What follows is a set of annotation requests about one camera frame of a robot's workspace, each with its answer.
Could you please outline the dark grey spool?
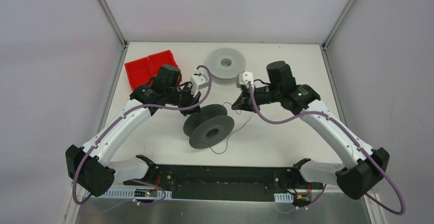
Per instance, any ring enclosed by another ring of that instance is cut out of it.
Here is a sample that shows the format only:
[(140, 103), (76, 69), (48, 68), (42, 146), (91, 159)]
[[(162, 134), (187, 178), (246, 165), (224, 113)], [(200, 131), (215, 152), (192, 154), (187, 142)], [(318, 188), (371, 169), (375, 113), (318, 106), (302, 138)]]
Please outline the dark grey spool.
[(221, 104), (210, 104), (186, 119), (183, 132), (190, 147), (206, 149), (227, 138), (233, 128), (234, 119), (228, 115), (227, 109)]

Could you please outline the white perforated spool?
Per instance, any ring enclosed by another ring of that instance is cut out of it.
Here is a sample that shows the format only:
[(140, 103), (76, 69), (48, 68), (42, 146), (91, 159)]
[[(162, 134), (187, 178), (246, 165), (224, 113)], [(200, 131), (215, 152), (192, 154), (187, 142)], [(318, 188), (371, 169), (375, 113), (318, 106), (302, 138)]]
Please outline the white perforated spool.
[(219, 48), (208, 55), (205, 66), (210, 70), (211, 81), (218, 85), (235, 85), (239, 73), (245, 71), (246, 58), (236, 49)]

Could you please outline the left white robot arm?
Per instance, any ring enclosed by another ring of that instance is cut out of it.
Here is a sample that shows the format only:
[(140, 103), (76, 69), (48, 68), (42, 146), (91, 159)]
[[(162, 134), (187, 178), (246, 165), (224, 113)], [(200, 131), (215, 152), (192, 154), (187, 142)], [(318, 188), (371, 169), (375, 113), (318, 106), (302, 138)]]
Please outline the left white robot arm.
[(210, 89), (209, 69), (203, 65), (194, 69), (190, 79), (181, 83), (179, 68), (165, 64), (148, 83), (136, 87), (128, 101), (102, 131), (78, 147), (71, 145), (65, 152), (68, 176), (73, 181), (74, 201), (78, 200), (77, 186), (90, 196), (105, 194), (113, 184), (137, 179), (151, 185), (156, 172), (151, 161), (139, 155), (130, 160), (112, 161), (112, 157), (126, 139), (158, 110), (176, 110), (182, 115), (200, 112), (201, 89)]

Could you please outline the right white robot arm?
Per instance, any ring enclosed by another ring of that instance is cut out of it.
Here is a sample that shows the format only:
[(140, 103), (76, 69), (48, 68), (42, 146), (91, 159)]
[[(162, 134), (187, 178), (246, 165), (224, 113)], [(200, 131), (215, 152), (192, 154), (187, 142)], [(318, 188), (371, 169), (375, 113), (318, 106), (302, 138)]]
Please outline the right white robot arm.
[(358, 200), (383, 179), (390, 158), (384, 148), (375, 149), (337, 119), (310, 86), (298, 85), (284, 61), (266, 67), (269, 82), (254, 86), (252, 72), (239, 73), (236, 86), (241, 94), (233, 110), (259, 114), (260, 106), (280, 103), (293, 119), (300, 118), (317, 132), (341, 159), (340, 164), (302, 159), (291, 168), (291, 183), (303, 188), (311, 182), (337, 186), (349, 198)]

